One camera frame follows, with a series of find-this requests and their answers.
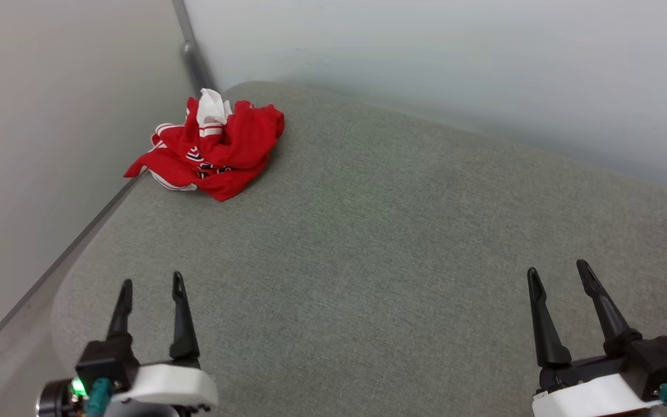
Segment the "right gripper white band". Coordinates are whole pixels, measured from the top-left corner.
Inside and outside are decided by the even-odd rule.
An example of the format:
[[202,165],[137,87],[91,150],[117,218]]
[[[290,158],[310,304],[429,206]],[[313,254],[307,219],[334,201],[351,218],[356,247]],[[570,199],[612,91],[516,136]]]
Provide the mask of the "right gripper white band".
[[[628,344],[642,338],[627,320],[584,259],[576,261],[583,290],[595,306],[607,356],[622,356]],[[527,270],[530,314],[537,365],[542,367],[533,397],[535,416],[660,416],[659,400],[642,401],[620,375],[622,358],[605,356],[572,361],[559,339],[546,306],[547,293],[535,267]]]

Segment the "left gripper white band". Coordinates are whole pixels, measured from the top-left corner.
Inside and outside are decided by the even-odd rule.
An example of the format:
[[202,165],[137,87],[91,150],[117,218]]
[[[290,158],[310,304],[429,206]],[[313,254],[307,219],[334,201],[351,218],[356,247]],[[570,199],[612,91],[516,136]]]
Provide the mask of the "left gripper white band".
[[[174,271],[175,302],[172,361],[198,361],[199,344],[184,278]],[[119,291],[107,340],[130,337],[128,317],[133,306],[133,282],[125,280]],[[151,364],[138,369],[130,390],[111,398],[113,414],[211,414],[217,412],[219,392],[214,380],[199,368]]]

